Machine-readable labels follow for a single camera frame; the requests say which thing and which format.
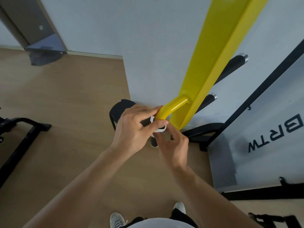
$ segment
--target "black lettering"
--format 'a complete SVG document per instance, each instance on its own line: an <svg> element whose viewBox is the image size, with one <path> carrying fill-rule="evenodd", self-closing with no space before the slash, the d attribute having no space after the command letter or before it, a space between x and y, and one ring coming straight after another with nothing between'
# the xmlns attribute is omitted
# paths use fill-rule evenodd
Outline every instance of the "black lettering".
<svg viewBox="0 0 304 228"><path fill-rule="evenodd" d="M281 125L279 125L279 130L280 130L280 134L276 137L273 137L273 136L278 134L279 132L276 132L275 130L270 131L271 132L271 135L270 135L270 140L271 141L275 141L276 139L282 138L284 136L283 129L282 129Z"/></svg>
<svg viewBox="0 0 304 228"><path fill-rule="evenodd" d="M257 146L257 148L260 148L260 147L262 147L262 146L270 143L269 141L267 141L267 142L264 141L263 135L261 135L261 140L262 140L262 144L260 144L260 145L256 142L256 140L253 140L253 145L252 145L251 142L249 142L248 153L250 153L251 149L252 149L252 151L254 151L255 150L255 146Z"/></svg>
<svg viewBox="0 0 304 228"><path fill-rule="evenodd" d="M296 125L297 123L295 123L295 122L290 123L290 122L293 121L293 120L295 120L295 119L298 120L298 125L295 126L295 127L293 127L293 126ZM291 119L288 119L288 120L284 123L284 126L286 127L286 131L287 131L288 133L291 133L292 131L295 131L295 130L301 128L301 127L303 126L303 122L302 122L302 119L301 119L301 117L300 117L300 114L297 114L297 115L293 116Z"/></svg>

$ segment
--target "person's left hand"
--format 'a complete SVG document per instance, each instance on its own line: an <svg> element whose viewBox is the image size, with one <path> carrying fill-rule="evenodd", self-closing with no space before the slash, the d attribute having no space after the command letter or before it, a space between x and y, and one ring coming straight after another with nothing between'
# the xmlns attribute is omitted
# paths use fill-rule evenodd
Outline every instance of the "person's left hand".
<svg viewBox="0 0 304 228"><path fill-rule="evenodd" d="M162 105L152 109L137 104L126 109L118 120L110 148L127 152L130 156L141 150L156 129L169 123L166 120L156 120L148 126L143 126L140 123L142 120L155 115L161 107Z"/></svg>

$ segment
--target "hand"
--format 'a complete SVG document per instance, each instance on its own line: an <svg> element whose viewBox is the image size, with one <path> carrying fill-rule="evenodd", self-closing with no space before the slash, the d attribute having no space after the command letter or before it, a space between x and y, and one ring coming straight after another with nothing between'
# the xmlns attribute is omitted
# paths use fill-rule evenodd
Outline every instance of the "hand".
<svg viewBox="0 0 304 228"><path fill-rule="evenodd" d="M127 152L130 156L138 152L146 144L151 134L169 122L157 120L143 126L140 122L155 115L161 106L150 108L148 106L134 105L126 109L118 120L111 149Z"/></svg>
<svg viewBox="0 0 304 228"><path fill-rule="evenodd" d="M153 133L161 158L170 170L176 168L184 169L187 166L189 140L171 123L167 125L167 130L172 135L173 140L166 141L161 133Z"/></svg>

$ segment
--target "yellow post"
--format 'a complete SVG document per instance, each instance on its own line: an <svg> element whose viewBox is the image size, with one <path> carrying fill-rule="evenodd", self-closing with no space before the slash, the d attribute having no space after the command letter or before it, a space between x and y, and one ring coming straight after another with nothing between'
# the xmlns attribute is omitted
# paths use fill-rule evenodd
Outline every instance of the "yellow post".
<svg viewBox="0 0 304 228"><path fill-rule="evenodd" d="M192 119L268 0L212 0L179 96L156 115L182 129Z"/></svg>

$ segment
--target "white shirt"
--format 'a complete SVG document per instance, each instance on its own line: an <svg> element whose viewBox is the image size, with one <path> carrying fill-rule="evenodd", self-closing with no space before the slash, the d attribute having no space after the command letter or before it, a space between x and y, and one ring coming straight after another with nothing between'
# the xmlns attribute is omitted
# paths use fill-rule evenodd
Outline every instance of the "white shirt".
<svg viewBox="0 0 304 228"><path fill-rule="evenodd" d="M149 218L141 222L137 222L130 228L193 228L189 224L169 218Z"/></svg>

